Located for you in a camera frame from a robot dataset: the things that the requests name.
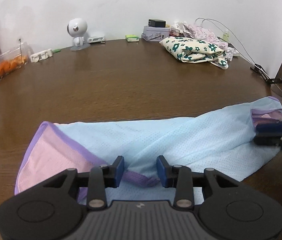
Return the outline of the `pink floral garment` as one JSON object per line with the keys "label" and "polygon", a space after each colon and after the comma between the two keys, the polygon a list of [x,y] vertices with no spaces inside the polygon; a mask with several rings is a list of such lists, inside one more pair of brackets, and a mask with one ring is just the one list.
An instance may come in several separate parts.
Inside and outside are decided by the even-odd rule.
{"label": "pink floral garment", "polygon": [[186,22],[175,22],[170,27],[170,35],[176,37],[194,38],[213,43],[225,51],[226,59],[229,61],[232,61],[233,57],[238,57],[240,55],[239,51],[230,45],[229,42],[218,38],[213,31],[199,25],[188,24]]}

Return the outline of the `white small device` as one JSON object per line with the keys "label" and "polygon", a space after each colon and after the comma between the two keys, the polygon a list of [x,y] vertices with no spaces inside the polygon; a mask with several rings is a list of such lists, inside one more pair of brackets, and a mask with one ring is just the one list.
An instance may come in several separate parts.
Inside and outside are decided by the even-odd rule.
{"label": "white small device", "polygon": [[88,34],[87,42],[89,44],[92,44],[92,43],[104,43],[105,42],[105,35],[103,33],[91,33],[91,34]]}

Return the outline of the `white clip holder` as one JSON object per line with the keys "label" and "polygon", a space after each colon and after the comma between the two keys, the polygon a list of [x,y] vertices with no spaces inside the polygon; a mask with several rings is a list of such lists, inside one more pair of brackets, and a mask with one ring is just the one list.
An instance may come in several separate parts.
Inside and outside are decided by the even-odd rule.
{"label": "white clip holder", "polygon": [[46,60],[46,59],[48,59],[52,56],[53,56],[52,49],[47,49],[47,50],[43,50],[43,51],[38,52],[38,53],[31,54],[30,55],[30,61],[31,61],[31,63],[37,63],[39,61]]}

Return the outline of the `cream teal flower garment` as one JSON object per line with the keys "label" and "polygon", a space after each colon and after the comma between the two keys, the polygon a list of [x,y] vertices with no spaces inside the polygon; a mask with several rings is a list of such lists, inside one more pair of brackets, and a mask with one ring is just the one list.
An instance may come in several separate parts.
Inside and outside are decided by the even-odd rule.
{"label": "cream teal flower garment", "polygon": [[217,45],[205,40],[169,36],[159,42],[167,52],[183,63],[204,63],[228,68],[226,53]]}

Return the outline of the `green small box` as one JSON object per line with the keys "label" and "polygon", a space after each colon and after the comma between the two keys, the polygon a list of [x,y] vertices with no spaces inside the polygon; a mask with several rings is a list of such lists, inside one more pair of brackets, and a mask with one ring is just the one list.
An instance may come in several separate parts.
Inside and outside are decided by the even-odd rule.
{"label": "green small box", "polygon": [[137,35],[125,35],[125,40],[127,42],[138,42],[139,37]]}

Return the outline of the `white round robot toy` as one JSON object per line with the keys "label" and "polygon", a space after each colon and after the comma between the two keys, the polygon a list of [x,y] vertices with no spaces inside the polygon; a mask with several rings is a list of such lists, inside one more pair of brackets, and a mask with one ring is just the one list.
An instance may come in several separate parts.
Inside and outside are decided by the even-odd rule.
{"label": "white round robot toy", "polygon": [[85,41],[87,22],[82,18],[70,20],[67,25],[67,32],[73,38],[73,45],[70,48],[71,51],[83,50],[90,46],[90,44]]}

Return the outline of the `grey tin box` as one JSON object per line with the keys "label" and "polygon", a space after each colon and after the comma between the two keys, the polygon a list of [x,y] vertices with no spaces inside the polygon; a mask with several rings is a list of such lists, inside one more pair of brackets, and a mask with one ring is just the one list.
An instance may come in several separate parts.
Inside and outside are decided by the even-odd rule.
{"label": "grey tin box", "polygon": [[142,39],[148,42],[160,42],[166,37],[169,37],[169,35],[170,28],[159,28],[145,25],[142,33]]}

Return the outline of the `clear box of oranges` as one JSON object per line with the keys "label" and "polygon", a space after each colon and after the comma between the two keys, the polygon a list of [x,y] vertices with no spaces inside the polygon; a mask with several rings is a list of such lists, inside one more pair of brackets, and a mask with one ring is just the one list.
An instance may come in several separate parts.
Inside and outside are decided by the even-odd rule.
{"label": "clear box of oranges", "polygon": [[12,72],[22,68],[30,59],[31,49],[21,38],[17,46],[0,54],[0,81]]}

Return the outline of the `black small box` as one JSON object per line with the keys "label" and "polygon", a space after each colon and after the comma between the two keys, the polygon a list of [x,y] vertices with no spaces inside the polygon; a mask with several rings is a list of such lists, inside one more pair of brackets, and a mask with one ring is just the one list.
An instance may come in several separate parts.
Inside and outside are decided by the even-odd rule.
{"label": "black small box", "polygon": [[164,20],[149,19],[148,26],[154,28],[165,28],[166,22]]}

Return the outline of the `light blue pink mesh garment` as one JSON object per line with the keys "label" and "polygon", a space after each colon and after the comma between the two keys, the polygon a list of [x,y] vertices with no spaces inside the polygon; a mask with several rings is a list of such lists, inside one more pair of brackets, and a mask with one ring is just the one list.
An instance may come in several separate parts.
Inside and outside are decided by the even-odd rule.
{"label": "light blue pink mesh garment", "polygon": [[195,172],[214,168],[242,181],[278,153],[276,147],[253,144],[257,124],[282,120],[282,105],[268,96],[227,106],[195,118],[162,120],[40,124],[31,140],[15,183],[15,193],[76,168],[88,172],[124,157],[124,175],[117,189],[107,189],[112,200],[172,200],[173,189],[163,188],[156,160]]}

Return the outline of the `black clamp on table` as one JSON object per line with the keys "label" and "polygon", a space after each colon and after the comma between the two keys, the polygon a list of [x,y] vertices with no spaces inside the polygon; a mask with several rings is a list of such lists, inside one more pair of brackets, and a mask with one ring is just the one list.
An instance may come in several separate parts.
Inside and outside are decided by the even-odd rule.
{"label": "black clamp on table", "polygon": [[253,66],[250,66],[250,69],[256,74],[260,75],[265,82],[270,79],[270,76],[266,73],[266,71],[264,70],[264,68],[262,68],[261,65],[255,63]]}

